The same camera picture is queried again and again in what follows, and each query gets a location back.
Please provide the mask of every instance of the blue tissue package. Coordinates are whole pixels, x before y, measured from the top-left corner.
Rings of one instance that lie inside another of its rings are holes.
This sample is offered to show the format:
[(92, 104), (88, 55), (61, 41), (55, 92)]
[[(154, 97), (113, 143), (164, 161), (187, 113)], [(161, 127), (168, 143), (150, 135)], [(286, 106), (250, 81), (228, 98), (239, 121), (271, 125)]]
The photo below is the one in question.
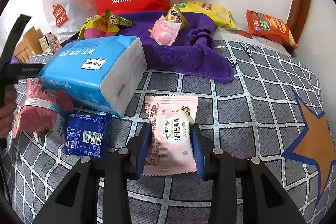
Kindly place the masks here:
[(66, 141), (67, 155), (89, 156), (99, 159), (108, 154), (111, 114), (80, 115), (68, 113)]
[(139, 37), (100, 37), (66, 44), (39, 79), (47, 89), (63, 89), (82, 105), (122, 117), (146, 69)]

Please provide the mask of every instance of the barcode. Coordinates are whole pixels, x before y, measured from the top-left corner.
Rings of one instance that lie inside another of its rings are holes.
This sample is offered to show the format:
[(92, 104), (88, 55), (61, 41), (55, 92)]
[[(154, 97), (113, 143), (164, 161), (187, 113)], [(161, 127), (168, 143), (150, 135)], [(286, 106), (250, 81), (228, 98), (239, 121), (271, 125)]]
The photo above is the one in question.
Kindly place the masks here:
[(101, 144), (101, 139), (103, 138), (102, 133), (92, 132), (92, 131), (83, 131), (83, 142), (90, 143), (90, 144)]

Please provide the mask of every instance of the white plastic bag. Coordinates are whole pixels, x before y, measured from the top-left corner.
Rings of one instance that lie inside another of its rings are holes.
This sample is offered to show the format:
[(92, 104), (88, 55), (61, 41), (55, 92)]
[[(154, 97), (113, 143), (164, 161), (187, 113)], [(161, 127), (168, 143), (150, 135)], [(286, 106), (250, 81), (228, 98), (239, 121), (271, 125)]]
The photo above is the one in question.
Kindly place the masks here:
[(94, 0), (42, 0), (43, 11), (54, 34), (64, 41), (80, 31), (96, 14)]

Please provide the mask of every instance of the haidilao logo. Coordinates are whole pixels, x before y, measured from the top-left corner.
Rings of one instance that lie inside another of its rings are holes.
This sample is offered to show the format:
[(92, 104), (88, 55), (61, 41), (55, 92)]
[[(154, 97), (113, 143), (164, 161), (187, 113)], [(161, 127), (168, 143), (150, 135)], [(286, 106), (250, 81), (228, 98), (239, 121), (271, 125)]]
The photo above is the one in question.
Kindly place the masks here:
[(54, 9), (53, 15), (56, 18), (56, 26), (60, 28), (64, 25), (65, 22), (69, 20), (67, 17), (67, 12), (60, 4), (57, 4), (56, 6), (54, 5), (52, 8)]

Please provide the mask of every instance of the orange star pattern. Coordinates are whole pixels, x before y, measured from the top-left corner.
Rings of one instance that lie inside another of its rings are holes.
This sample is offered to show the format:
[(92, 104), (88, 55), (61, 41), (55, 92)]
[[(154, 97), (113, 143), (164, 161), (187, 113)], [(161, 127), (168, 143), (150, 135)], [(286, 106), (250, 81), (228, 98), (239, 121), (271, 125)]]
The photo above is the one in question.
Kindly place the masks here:
[(293, 93), (305, 127), (281, 156), (316, 166), (319, 176), (317, 204), (327, 185), (331, 166), (336, 164), (335, 146), (329, 133), (325, 113), (316, 115), (294, 91)]

